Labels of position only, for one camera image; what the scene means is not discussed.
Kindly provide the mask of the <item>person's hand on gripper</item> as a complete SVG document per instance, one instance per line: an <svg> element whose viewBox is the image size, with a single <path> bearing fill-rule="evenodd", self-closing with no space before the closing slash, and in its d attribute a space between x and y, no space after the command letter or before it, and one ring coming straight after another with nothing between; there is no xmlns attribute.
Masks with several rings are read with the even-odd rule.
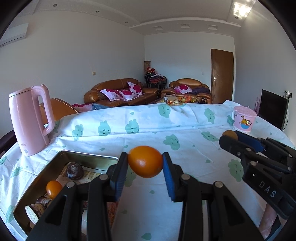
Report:
<svg viewBox="0 0 296 241"><path fill-rule="evenodd" d="M277 217L276 211L267 203L258 228L264 239L267 239L270 235L272 225Z"/></svg>

